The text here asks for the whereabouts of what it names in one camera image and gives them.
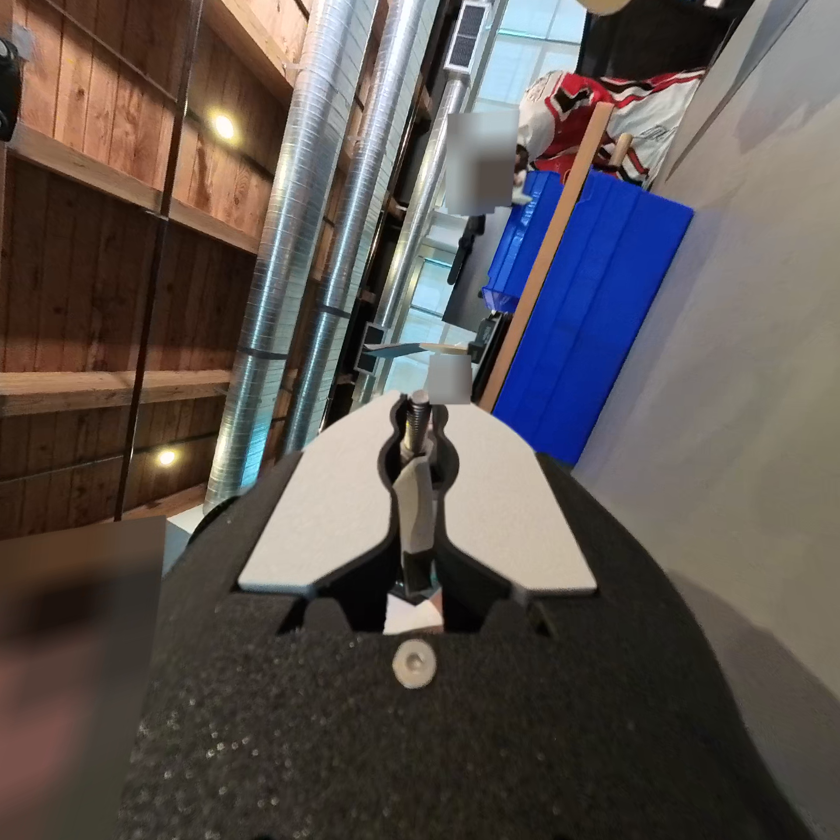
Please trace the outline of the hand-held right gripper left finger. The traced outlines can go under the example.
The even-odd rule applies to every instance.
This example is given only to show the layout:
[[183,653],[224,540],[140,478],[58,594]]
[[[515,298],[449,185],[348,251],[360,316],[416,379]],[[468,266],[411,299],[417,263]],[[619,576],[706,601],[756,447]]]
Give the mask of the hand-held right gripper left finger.
[[402,404],[400,392],[386,392],[301,451],[238,577],[242,591],[313,595],[385,545],[396,516],[387,459]]

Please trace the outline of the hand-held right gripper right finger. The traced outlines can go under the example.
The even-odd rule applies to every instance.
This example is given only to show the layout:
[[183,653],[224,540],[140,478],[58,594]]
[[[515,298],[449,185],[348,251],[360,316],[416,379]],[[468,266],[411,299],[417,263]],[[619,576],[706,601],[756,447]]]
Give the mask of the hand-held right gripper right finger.
[[597,583],[536,453],[472,403],[437,409],[443,545],[514,595],[593,595]]

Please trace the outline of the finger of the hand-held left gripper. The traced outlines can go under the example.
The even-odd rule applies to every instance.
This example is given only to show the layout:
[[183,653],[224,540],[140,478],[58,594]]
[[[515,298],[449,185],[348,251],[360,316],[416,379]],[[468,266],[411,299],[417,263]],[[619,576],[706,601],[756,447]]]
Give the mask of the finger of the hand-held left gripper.
[[430,588],[434,559],[435,500],[428,458],[415,458],[394,483],[404,592]]

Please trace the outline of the silver hex bolt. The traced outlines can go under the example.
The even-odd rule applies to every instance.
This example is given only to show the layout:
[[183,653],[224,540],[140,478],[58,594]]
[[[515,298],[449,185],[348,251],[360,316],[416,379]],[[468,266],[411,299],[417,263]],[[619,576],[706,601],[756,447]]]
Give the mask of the silver hex bolt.
[[403,466],[425,454],[431,416],[432,403],[426,390],[415,390],[407,397],[406,422],[400,447]]

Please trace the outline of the blue plastic bin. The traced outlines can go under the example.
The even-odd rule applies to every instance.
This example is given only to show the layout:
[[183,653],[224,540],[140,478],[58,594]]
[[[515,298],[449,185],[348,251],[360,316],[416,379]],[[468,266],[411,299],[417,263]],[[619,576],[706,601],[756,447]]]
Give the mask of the blue plastic bin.
[[493,409],[534,450],[580,460],[694,215],[588,176]]
[[487,309],[514,312],[562,192],[555,173],[531,171],[525,182],[531,201],[512,208],[481,289]]

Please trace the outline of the wooden shelf board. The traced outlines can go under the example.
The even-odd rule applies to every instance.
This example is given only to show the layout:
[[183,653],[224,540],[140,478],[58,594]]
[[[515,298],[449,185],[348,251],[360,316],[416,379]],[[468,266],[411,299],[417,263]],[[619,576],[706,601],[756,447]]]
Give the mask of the wooden shelf board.
[[564,231],[571,219],[574,207],[581,195],[593,160],[601,145],[603,135],[612,116],[614,106],[600,102],[595,106],[587,125],[579,150],[574,157],[568,177],[563,185],[560,200],[555,208],[540,250],[528,275],[518,306],[512,314],[504,340],[490,371],[478,407],[492,413],[501,389],[505,384],[511,364],[516,356],[522,336],[529,324],[543,283],[553,263]]

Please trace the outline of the dark metal rod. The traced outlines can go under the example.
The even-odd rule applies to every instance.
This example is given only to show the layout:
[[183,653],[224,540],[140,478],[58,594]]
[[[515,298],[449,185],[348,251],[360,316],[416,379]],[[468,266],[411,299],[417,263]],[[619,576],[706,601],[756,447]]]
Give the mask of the dark metal rod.
[[112,514],[114,522],[120,522],[123,519],[125,499],[128,491],[140,405],[144,389],[144,377],[149,356],[154,306],[165,253],[165,242],[172,217],[175,177],[179,163],[183,128],[188,106],[188,92],[193,73],[197,42],[200,35],[203,7],[204,1],[191,1],[188,3],[189,15],[183,45],[181,72],[178,80],[171,138],[164,171],[163,192],[159,207],[154,212],[154,242],[150,259],[150,274],[143,297],[143,318],[141,321],[140,340],[133,372],[133,388],[123,441],[118,490]]

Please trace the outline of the slatted ceiling vent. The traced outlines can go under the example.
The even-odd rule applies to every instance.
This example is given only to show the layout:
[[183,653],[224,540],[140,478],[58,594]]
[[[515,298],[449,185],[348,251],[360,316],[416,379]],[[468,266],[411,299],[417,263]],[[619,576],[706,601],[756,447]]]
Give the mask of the slatted ceiling vent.
[[461,4],[444,60],[445,72],[471,76],[490,11],[491,4],[487,2],[464,1]]

